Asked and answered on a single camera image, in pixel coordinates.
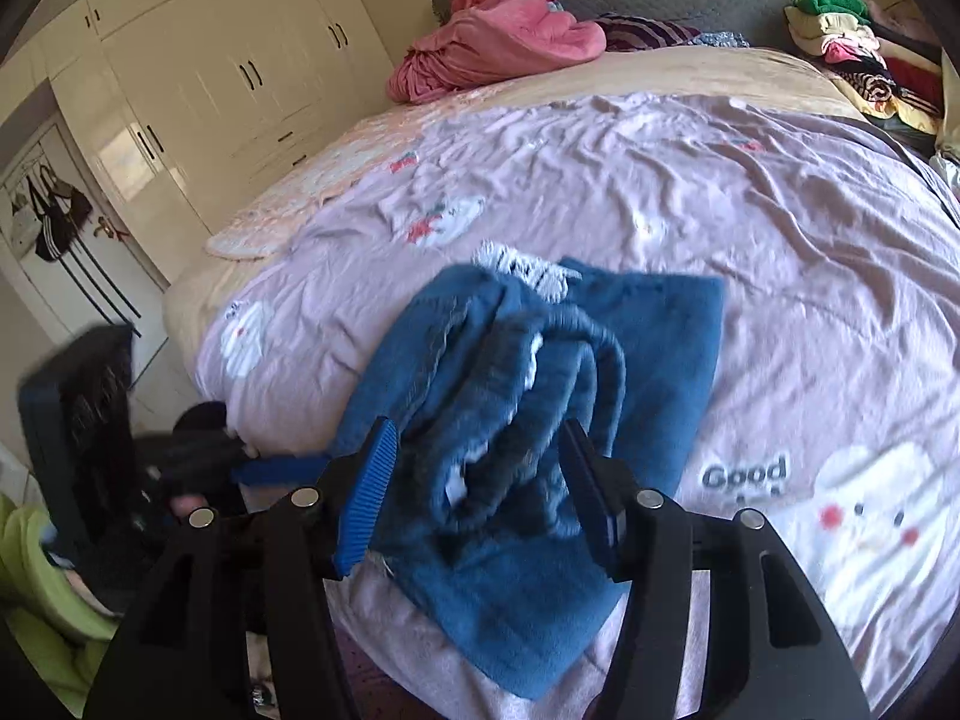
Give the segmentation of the left hand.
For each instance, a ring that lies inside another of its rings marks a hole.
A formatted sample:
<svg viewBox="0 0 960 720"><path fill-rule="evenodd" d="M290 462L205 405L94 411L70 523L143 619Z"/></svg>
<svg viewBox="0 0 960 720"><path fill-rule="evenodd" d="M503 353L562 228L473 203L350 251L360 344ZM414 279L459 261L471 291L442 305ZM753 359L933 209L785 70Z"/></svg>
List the left hand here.
<svg viewBox="0 0 960 720"><path fill-rule="evenodd" d="M206 507L205 497L195 494L184 494L171 500L171 511L179 518L189 518L192 512L202 507Z"/></svg>

